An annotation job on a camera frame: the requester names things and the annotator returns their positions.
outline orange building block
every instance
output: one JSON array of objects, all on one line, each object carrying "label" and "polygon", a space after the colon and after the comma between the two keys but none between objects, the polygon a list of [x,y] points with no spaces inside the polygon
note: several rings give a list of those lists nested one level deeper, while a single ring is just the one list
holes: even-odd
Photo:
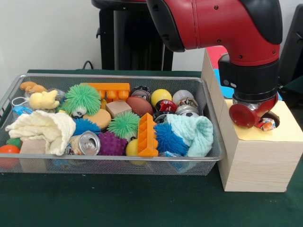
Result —
[{"label": "orange building block", "polygon": [[95,88],[101,96],[101,99],[107,97],[107,103],[122,99],[124,101],[129,97],[131,86],[129,83],[86,83]]},{"label": "orange building block", "polygon": [[157,157],[158,141],[153,127],[156,123],[152,116],[146,113],[139,122],[138,127],[138,156],[140,157]]}]

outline metal basket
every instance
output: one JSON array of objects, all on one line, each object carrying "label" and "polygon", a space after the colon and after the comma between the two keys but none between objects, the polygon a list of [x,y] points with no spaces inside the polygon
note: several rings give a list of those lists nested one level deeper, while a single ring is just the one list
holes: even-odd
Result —
[{"label": "metal basket", "polygon": [[189,77],[145,77],[145,76],[101,76],[26,74],[17,77],[0,101],[0,146],[9,138],[5,127],[13,122],[11,100],[23,96],[19,89],[22,82],[33,81],[47,88],[68,91],[69,87],[84,82],[130,83],[131,87],[148,86],[151,91],[167,89],[174,94],[185,89],[190,91],[199,104],[199,111],[214,125],[213,148],[206,157],[125,157],[125,156],[55,156],[0,154],[0,166],[18,160],[13,168],[0,168],[2,173],[75,173],[75,174],[140,174],[140,175],[207,175],[215,163],[225,155],[214,108],[206,87],[200,78]]}]

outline teal knit hat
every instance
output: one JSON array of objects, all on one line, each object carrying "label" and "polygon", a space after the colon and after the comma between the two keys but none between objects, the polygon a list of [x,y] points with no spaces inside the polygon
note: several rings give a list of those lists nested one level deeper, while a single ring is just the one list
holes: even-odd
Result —
[{"label": "teal knit hat", "polygon": [[212,149],[214,128],[207,117],[168,114],[166,122],[171,124],[174,134],[181,137],[189,146],[188,157],[205,157]]}]

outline black cable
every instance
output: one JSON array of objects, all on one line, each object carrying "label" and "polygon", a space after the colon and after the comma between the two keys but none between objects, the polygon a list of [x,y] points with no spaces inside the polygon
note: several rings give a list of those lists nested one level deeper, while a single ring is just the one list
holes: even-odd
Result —
[{"label": "black cable", "polygon": [[83,68],[82,68],[83,70],[85,69],[85,67],[86,67],[87,64],[90,65],[90,68],[91,68],[92,70],[94,69],[93,64],[92,64],[90,61],[86,61],[86,62],[84,63]]}]

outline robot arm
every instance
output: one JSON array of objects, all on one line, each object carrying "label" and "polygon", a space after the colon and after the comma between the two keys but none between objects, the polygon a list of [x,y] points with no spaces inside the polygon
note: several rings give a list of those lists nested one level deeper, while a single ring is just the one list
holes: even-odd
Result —
[{"label": "robot arm", "polygon": [[223,45],[220,83],[234,89],[232,120],[252,127],[277,102],[282,15],[278,0],[146,0],[175,52]]}]

